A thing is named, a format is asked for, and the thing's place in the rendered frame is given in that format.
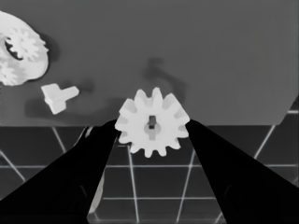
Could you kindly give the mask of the white toothed gear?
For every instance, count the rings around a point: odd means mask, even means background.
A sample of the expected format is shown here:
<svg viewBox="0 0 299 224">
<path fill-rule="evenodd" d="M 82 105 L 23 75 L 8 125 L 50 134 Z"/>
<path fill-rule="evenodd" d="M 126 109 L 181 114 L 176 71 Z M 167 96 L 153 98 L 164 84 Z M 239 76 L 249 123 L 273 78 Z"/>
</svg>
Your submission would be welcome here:
<svg viewBox="0 0 299 224">
<path fill-rule="evenodd" d="M 146 158 L 154 151 L 166 156 L 166 148 L 180 149 L 179 138 L 187 138 L 185 125 L 190 117 L 173 93 L 163 97 L 154 88 L 151 97 L 138 90 L 134 99 L 127 99 L 120 111 L 115 129 L 121 132 L 119 142 L 131 143 L 130 152 L 144 150 Z"/>
<path fill-rule="evenodd" d="M 20 68 L 13 63 L 0 62 L 0 81 L 6 86 L 21 85 Z"/>
<path fill-rule="evenodd" d="M 30 62 L 44 60 L 49 51 L 39 34 L 24 28 L 11 28 L 6 42 L 10 45 L 10 51 L 15 53 L 18 59 Z"/>
</svg>

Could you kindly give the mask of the small white T-shaped piece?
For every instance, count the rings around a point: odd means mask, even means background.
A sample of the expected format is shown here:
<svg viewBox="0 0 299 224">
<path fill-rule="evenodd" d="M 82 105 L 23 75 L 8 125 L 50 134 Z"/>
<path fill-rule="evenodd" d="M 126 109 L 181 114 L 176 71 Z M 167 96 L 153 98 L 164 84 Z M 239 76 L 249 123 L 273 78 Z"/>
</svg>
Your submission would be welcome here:
<svg viewBox="0 0 299 224">
<path fill-rule="evenodd" d="M 61 90 L 55 83 L 42 86 L 41 90 L 53 115 L 66 110 L 66 102 L 79 94 L 79 90 L 75 86 Z"/>
</svg>

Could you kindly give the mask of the white round carrier with pins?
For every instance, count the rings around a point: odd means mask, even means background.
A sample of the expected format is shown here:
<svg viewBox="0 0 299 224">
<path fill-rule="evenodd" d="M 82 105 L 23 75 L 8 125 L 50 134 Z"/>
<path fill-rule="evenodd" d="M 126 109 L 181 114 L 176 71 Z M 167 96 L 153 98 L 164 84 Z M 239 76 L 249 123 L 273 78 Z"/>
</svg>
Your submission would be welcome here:
<svg viewBox="0 0 299 224">
<path fill-rule="evenodd" d="M 24 28 L 35 31 L 25 21 L 0 10 L 0 62 L 16 64 L 20 68 L 21 85 L 30 79 L 42 77 L 48 68 L 49 57 L 44 60 L 30 62 L 18 59 L 17 55 L 10 51 L 10 45 L 6 42 L 8 31 L 11 28 Z"/>
</svg>

